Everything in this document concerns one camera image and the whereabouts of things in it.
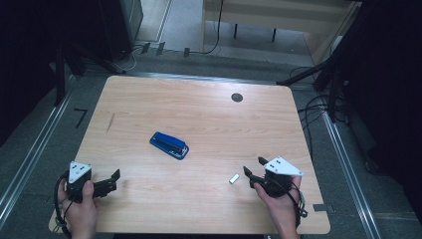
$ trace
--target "gray floor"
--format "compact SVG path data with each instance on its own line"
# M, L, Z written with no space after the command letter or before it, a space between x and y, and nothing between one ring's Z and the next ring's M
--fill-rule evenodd
M221 50L216 49L217 52L211 55L191 55L189 58L183 58L182 52L174 52L174 50L183 51L185 47L195 50L199 46L197 28L200 22L197 15L189 15L189 17L185 14L192 12L192 8L201 7L198 2L200 1L172 1L161 42L165 41L165 49L173 51L165 51L160 56L155 55L154 49L146 54L140 54L137 51L134 54L137 64L128 71L130 75L145 73L154 73L149 76L155 77L186 75L235 79L235 81L249 84L273 84L274 81L287 79L291 70L298 66L312 65L301 33L280 30L276 40L277 46L264 46L266 44L260 45L254 41L267 41L264 40L267 39L266 32L270 32L269 40L271 40L271 31L249 26L245 26L248 28L245 33L240 30L238 40L233 40L230 26L222 25L227 29L221 31ZM212 36L215 34L213 28L214 24L208 23L209 46L212 46ZM133 60L127 58L117 64L130 68L133 66ZM47 227L53 212L53 187L57 177L75 158L106 78L109 76L97 65L87 63L87 66L89 70L85 76L75 78L72 94L62 117L58 120L45 147L42 148L37 163L31 168L33 171L22 188L16 204L8 217L5 217L6 220L0 231L2 239L63 238L63 235L51 233ZM298 109L303 109L308 101L317 95L312 88L313 80L309 77L292 86ZM6 194L9 184L53 110L54 99L55 91L51 91L0 148L2 165L0 192L2 195ZM74 108L88 110L87 116L78 128L76 125L81 118L81 113L74 111ZM310 120L318 115L310 115ZM352 168L373 212L379 234L383 238L422 238L422 227L414 216L401 186L388 176L374 176L367 173L364 169L362 154L357 148L350 129L341 122L337 122L335 126L340 132ZM305 238L367 237L323 118L313 121L310 129L316 176L323 200L332 210L328 213L330 232L326 235L306 235ZM101 234L99 238L112 238L112 235Z

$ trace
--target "finger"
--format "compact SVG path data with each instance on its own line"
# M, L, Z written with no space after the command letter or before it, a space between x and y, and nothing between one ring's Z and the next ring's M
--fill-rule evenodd
M292 176L292 183L299 189L301 188L302 177L301 176Z
M268 197L270 197L267 192L265 191L265 189L259 184L259 183L254 183L254 187L255 190L257 191L258 196L265 202Z
M83 203L94 203L93 202L93 195L94 195L94 184L92 181L88 180L84 188L82 189L82 197L83 197Z
M65 182L66 179L62 179L59 184L59 190L57 191L57 198L59 199L59 202L62 202L68 197L68 194L65 191Z

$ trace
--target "black cable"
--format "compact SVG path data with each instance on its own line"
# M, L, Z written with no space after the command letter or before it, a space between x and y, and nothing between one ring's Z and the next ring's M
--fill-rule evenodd
M224 0L221 0L221 5L220 5L220 14L218 16L218 25L217 25L217 42L214 45L214 48L211 51L202 53L202 52L190 52L190 54L201 54L201 55L207 55L212 53L218 46L218 43L220 42L220 24L221 24L221 13L223 12L223 3Z

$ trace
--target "floor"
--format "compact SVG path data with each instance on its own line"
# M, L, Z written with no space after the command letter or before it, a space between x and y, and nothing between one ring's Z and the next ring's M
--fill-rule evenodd
M235 79L252 84L273 84L288 79L311 67L310 57L303 34L278 30L276 42L271 42L272 30L241 26L238 39L233 39L233 26L221 24L220 41L216 50L207 56L191 54L183 57L184 48L199 50L202 1L172 0L164 19L161 34L154 35L153 47L165 43L164 52L157 56L156 49L147 53L133 53L116 64L131 68L129 75L151 77L189 78L202 76L212 79ZM206 48L212 48L216 39L216 23L208 22ZM138 41L137 45L146 42ZM55 93L48 94L21 123L8 142L0 148L0 192L2 195L20 195L9 201L14 207L0 209L0 238L63 238L52 234L47 223L52 213L52 186L64 165L75 158L79 145L89 124L98 97L104 86L107 72L87 62L88 72L83 78L72 77L68 82L69 95L65 105L52 111ZM309 100L317 96L312 88L312 77L292 86L299 109L304 109ZM81 113L75 109L87 109L85 120L76 127ZM309 117L313 122L304 126L310 152L313 155L316 176L322 197L327 207L331 231L326 235L306 235L305 238L422 238L422 227L412 212L398 183L386 175L367 173L362 154L345 123L332 124L325 115L313 111ZM52 119L57 114L59 119ZM49 130L43 130L46 121L52 122ZM47 141L34 146L39 132L44 132ZM20 177L19 169L26 166L30 171ZM20 184L16 190L11 185ZM376 227L365 227L365 220L373 220ZM99 238L112 238L101 234Z

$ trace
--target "chair leg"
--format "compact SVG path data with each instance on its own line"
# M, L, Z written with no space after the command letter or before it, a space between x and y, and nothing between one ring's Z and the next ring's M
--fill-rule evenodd
M273 31L273 40L271 40L272 42L276 41L276 31L277 31L277 28L275 28Z

